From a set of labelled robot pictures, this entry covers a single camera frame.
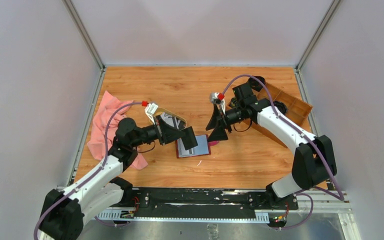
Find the black credit card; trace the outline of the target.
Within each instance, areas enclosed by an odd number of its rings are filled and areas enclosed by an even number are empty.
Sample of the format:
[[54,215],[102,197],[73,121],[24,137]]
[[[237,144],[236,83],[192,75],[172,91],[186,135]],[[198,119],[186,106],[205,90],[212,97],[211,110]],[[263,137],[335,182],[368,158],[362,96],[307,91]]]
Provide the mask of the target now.
[[183,133],[181,140],[185,150],[188,151],[198,146],[198,142],[192,126],[182,129],[181,132]]

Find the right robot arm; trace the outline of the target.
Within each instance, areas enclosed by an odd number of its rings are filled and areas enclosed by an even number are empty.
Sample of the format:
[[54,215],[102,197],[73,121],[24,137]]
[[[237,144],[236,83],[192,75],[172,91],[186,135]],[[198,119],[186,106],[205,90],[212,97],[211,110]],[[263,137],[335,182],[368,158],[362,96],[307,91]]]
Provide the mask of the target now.
[[210,142],[225,141],[232,126],[244,120],[267,129],[293,153],[291,172],[266,186],[265,201],[278,209],[286,198],[301,190],[308,190],[337,174],[333,144],[326,135],[316,136],[287,118],[267,98],[258,99],[247,83],[233,89],[236,103],[225,109],[224,95],[210,94],[213,113],[206,130],[211,130]]

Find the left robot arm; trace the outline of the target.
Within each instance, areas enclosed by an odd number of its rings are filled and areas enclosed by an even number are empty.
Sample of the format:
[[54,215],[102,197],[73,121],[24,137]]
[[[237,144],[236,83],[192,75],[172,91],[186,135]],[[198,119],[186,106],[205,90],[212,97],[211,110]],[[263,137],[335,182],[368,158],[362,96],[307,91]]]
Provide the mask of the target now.
[[119,175],[139,155],[138,146],[156,140],[166,145],[178,139],[185,148],[197,146],[192,126],[177,129],[156,116],[154,124],[138,127],[132,118],[123,118],[99,164],[62,191],[52,189],[47,193],[33,238],[37,240],[43,232],[54,240],[76,240],[84,226],[106,208],[117,203],[129,206],[133,201],[132,184]]

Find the red leather card holder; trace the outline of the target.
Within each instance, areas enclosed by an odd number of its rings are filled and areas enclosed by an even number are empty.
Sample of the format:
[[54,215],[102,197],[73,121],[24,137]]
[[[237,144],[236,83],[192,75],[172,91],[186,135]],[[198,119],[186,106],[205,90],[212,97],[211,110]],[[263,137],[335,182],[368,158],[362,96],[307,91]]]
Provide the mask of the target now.
[[178,140],[177,140],[175,142],[176,143],[176,157],[178,159],[181,159],[181,158],[210,155],[211,154],[211,147],[217,145],[219,143],[219,141],[209,142],[208,137],[209,136],[207,134],[197,135],[196,140],[198,142],[198,146],[194,147],[195,154],[192,156],[188,156],[188,157],[179,157],[179,155],[178,155]]

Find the oval wooden tray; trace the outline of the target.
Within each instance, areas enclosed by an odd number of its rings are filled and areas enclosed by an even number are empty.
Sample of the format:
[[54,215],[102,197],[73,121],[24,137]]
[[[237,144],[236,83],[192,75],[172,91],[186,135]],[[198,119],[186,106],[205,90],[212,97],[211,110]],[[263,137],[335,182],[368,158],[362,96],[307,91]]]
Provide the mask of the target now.
[[183,117],[162,107],[157,108],[153,116],[160,116],[165,123],[178,130],[183,130],[188,126],[187,121]]

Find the white magnetic stripe card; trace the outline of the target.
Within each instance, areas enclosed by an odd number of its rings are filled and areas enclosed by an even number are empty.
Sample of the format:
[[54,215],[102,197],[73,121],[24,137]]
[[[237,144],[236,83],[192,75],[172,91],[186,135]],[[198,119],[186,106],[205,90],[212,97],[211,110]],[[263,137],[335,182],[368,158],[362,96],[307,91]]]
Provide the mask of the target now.
[[177,149],[178,149],[178,157],[179,158],[185,158],[185,157],[190,157],[195,154],[195,149],[185,149],[185,145],[182,141],[182,139],[179,139],[177,141]]

